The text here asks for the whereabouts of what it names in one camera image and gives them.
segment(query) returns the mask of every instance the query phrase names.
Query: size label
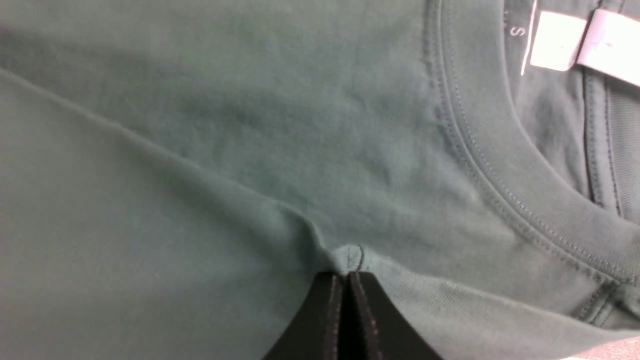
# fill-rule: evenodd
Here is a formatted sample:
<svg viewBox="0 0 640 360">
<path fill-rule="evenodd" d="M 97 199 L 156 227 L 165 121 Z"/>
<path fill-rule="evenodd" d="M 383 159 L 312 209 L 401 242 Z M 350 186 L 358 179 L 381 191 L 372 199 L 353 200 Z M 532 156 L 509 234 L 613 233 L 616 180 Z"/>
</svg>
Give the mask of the size label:
<svg viewBox="0 0 640 360">
<path fill-rule="evenodd" d="M 569 70 L 578 55 L 586 20 L 554 12 L 541 12 L 530 64 Z"/>
<path fill-rule="evenodd" d="M 596 10 L 578 63 L 640 86 L 640 22 Z"/>
</svg>

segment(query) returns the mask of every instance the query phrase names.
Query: t-shirt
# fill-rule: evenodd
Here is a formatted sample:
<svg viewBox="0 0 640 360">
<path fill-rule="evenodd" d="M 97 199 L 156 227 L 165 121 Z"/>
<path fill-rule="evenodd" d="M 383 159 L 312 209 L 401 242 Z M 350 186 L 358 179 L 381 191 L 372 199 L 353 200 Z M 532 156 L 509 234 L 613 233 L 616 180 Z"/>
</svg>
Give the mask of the t-shirt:
<svg viewBox="0 0 640 360">
<path fill-rule="evenodd" d="M 325 270 L 447 360 L 640 335 L 640 92 L 527 62 L 542 11 L 598 6 L 640 18 L 1 1 L 1 357 L 259 359 Z"/>
</svg>

